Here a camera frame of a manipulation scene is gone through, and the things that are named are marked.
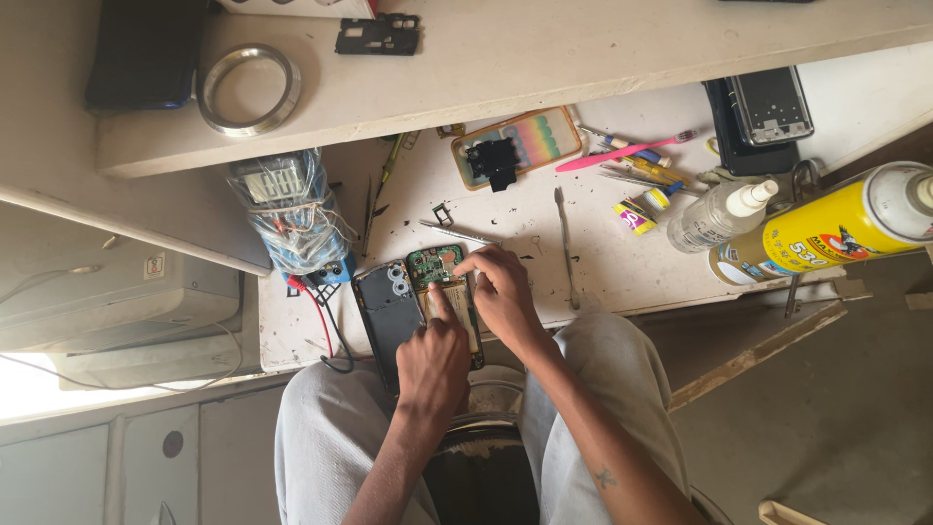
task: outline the hand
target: hand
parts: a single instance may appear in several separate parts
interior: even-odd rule
[[[447,294],[434,282],[428,284],[428,292],[440,317],[430,319],[398,347],[396,412],[419,419],[442,436],[468,388],[470,355],[467,331]]]
[[[476,277],[476,308],[503,344],[523,362],[533,348],[549,347],[550,335],[537,318],[528,270],[518,255],[491,244],[470,253],[453,268],[458,276],[473,270],[480,270]]]

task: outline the black probe wire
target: black probe wire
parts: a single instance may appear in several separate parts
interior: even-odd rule
[[[327,316],[330,318],[330,324],[333,325],[334,332],[337,333],[337,339],[341,342],[341,346],[343,347],[343,353],[347,355],[347,361],[349,362],[349,366],[347,366],[346,368],[338,368],[334,366],[333,364],[331,364],[330,362],[328,362],[329,359],[327,358],[327,356],[321,356],[321,362],[324,364],[324,366],[333,370],[334,372],[337,372],[338,374],[349,374],[353,372],[353,368],[354,368],[354,359],[353,359],[353,356],[350,355],[350,347],[347,345],[347,342],[343,340],[343,333],[341,332],[340,327],[337,326],[337,321],[334,320],[334,314],[333,312],[330,311],[330,302],[327,300],[327,298],[324,297],[324,295],[321,294],[321,290],[319,288],[315,286],[314,289],[317,291],[317,295],[321,297],[322,300],[324,301],[324,309],[327,310]]]

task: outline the forearm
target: forearm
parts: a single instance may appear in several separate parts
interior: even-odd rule
[[[616,523],[703,523],[674,482],[570,369],[556,342],[535,342],[521,354],[573,435]]]
[[[376,461],[356,494],[344,524],[399,523],[415,483],[443,436],[445,425],[399,406]]]

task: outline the green circuit board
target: green circuit board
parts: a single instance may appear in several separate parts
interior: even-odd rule
[[[413,251],[406,260],[411,283],[418,291],[431,281],[445,286],[465,282],[463,276],[453,274],[453,268],[463,259],[463,251],[456,245]]]

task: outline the digital multimeter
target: digital multimeter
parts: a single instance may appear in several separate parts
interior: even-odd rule
[[[309,188],[308,153],[293,151],[230,163],[230,185],[259,209],[288,207],[303,198],[316,201],[324,195],[322,177]]]
[[[317,149],[236,161],[227,181],[250,210],[276,267],[287,274],[314,274],[320,284],[348,282],[355,262],[348,233],[335,220],[337,202]]]

